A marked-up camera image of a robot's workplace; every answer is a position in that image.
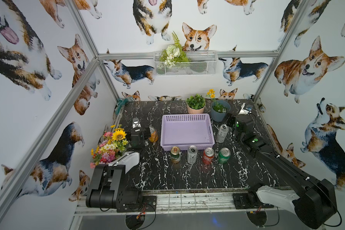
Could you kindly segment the green and red can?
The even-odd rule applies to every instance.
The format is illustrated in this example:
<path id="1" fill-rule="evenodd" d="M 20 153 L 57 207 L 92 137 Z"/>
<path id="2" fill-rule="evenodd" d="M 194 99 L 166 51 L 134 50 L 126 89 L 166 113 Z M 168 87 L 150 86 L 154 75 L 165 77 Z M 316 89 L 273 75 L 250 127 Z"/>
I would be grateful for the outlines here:
<path id="1" fill-rule="evenodd" d="M 179 147 L 174 146 L 171 148 L 170 159 L 172 163 L 179 163 L 181 161 L 181 150 Z"/>

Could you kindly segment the green soda can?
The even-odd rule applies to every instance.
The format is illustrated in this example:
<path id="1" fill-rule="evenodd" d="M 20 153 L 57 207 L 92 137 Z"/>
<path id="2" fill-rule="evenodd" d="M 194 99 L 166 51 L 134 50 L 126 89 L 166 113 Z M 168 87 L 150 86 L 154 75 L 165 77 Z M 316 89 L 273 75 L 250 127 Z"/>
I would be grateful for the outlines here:
<path id="1" fill-rule="evenodd" d="M 231 157 L 231 151 L 228 148 L 222 148 L 218 152 L 218 163 L 224 164 L 226 163 L 229 158 Z"/>

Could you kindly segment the white Monster can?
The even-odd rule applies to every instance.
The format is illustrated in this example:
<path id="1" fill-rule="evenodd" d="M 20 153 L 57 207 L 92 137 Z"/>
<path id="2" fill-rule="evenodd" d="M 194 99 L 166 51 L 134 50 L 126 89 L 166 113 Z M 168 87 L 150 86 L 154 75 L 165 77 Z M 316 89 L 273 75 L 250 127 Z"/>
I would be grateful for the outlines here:
<path id="1" fill-rule="evenodd" d="M 229 133 L 230 129 L 226 124 L 222 124 L 216 134 L 217 143 L 223 143 Z"/>

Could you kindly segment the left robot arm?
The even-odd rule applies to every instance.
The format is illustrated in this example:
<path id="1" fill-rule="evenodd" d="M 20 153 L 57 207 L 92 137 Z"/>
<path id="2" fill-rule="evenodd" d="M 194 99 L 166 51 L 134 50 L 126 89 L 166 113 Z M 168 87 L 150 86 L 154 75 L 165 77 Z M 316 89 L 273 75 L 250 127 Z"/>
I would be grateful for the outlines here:
<path id="1" fill-rule="evenodd" d="M 97 148 L 92 150 L 94 169 L 86 196 L 88 208 L 103 212 L 144 212 L 147 208 L 141 190 L 128 188 L 126 175 L 140 162 L 140 150 L 151 137 L 149 128 L 122 127 L 105 131 Z"/>

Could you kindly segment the red cola can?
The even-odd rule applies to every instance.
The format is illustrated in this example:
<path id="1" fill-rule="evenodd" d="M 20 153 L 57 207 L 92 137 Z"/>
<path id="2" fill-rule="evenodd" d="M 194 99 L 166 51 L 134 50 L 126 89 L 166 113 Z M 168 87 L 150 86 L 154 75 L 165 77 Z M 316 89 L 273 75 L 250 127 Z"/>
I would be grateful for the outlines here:
<path id="1" fill-rule="evenodd" d="M 203 151 L 202 162 L 206 165 L 210 165 L 215 157 L 215 151 L 208 147 Z"/>

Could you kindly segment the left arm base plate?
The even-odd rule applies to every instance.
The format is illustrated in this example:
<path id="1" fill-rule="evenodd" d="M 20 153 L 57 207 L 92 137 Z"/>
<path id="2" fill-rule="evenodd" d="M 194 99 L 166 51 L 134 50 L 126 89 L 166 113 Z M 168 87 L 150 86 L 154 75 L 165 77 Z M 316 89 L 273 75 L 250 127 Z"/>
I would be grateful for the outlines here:
<path id="1" fill-rule="evenodd" d="M 154 212 L 157 205 L 157 196 L 146 195 L 117 199 L 117 213 L 130 213 L 130 212 Z"/>

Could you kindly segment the silver grey can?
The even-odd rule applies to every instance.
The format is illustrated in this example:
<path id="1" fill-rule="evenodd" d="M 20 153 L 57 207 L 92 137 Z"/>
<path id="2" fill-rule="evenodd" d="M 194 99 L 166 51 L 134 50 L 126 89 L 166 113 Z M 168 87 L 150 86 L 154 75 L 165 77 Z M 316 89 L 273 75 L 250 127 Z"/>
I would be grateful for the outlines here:
<path id="1" fill-rule="evenodd" d="M 187 149 L 187 162 L 189 164 L 195 164 L 198 155 L 198 149 L 196 146 L 191 145 Z"/>

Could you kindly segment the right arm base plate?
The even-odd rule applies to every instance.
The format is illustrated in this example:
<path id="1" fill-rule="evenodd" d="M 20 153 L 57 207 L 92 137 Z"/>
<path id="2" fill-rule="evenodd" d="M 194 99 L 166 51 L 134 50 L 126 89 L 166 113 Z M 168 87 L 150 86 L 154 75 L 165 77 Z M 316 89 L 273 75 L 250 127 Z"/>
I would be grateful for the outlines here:
<path id="1" fill-rule="evenodd" d="M 232 195 L 236 209 L 270 209 L 273 205 L 262 203 L 253 192 L 234 193 Z"/>

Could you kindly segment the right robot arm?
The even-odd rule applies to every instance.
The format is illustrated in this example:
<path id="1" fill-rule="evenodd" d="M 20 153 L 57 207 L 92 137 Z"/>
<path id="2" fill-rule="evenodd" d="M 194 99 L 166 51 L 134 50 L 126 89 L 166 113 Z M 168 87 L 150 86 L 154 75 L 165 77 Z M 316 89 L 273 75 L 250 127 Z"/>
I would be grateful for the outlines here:
<path id="1" fill-rule="evenodd" d="M 244 153 L 275 170 L 291 187 L 291 190 L 285 191 L 258 183 L 246 195 L 233 196 L 237 208 L 276 206 L 295 214 L 306 226 L 315 230 L 339 212 L 332 184 L 304 172 L 276 152 L 271 144 L 255 135 L 255 122 L 249 115 L 232 115 L 227 124 Z"/>

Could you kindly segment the orange soda can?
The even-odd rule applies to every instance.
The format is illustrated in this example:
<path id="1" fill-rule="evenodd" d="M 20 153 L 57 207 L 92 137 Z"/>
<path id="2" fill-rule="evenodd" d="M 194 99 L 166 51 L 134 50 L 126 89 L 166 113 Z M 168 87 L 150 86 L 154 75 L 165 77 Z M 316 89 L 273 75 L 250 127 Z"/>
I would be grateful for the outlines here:
<path id="1" fill-rule="evenodd" d="M 155 143 L 155 142 L 158 140 L 157 131 L 156 131 L 155 127 L 153 127 L 153 126 L 150 126 L 150 127 L 149 127 L 149 130 L 150 130 L 149 141 L 150 141 L 151 143 Z"/>

